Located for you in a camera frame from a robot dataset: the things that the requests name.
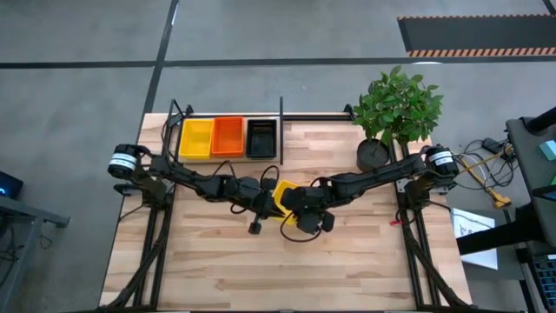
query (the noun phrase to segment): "orange bin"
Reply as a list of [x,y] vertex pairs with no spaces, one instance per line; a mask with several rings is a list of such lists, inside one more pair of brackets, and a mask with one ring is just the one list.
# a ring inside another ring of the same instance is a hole
[[212,155],[215,157],[241,157],[244,147],[243,117],[215,118]]

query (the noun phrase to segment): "black mat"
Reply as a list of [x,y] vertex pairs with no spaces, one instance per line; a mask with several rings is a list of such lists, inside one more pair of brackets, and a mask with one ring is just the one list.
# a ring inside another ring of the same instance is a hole
[[556,17],[399,17],[411,57],[538,56],[556,54]]

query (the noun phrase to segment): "yellow bin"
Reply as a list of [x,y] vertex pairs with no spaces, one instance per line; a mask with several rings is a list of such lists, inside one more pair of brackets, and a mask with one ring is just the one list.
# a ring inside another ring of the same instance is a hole
[[[278,183],[278,186],[276,186],[275,192],[272,194],[272,197],[274,198],[275,204],[278,207],[278,209],[280,209],[282,212],[284,212],[284,217],[271,217],[271,218],[282,222],[284,220],[284,218],[288,217],[289,213],[291,213],[291,210],[288,210],[283,205],[281,205],[280,204],[280,199],[281,199],[282,195],[284,194],[284,190],[286,188],[294,189],[295,187],[299,187],[299,185],[296,185],[295,183],[291,183],[289,181],[284,181],[284,180],[282,180]],[[297,217],[295,217],[295,216],[291,216],[286,221],[286,225],[288,225],[288,226],[294,226],[296,223],[297,223]]]
[[182,127],[180,157],[210,159],[214,123],[213,119],[186,119]]

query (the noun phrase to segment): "green leaves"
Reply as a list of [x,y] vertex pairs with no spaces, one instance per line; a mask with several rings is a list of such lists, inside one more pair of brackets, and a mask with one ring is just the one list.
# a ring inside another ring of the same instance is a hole
[[407,78],[400,71],[401,66],[396,65],[390,75],[381,73],[381,79],[371,82],[368,93],[360,95],[359,105],[354,106],[354,124],[360,125],[369,139],[382,132],[384,143],[424,140],[438,126],[443,96],[434,95],[433,90],[439,87],[423,84],[422,75]]

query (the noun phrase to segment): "white paper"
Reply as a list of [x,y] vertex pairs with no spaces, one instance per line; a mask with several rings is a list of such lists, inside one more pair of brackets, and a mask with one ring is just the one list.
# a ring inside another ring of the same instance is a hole
[[[488,225],[491,228],[494,228],[496,226],[494,220],[490,217],[484,217],[458,209],[452,209],[452,213],[453,233],[455,234],[456,238],[470,235],[478,231],[488,230],[488,227],[485,225]],[[498,269],[498,256],[496,254],[496,249],[490,249],[461,256],[461,261],[484,266],[493,270]]]

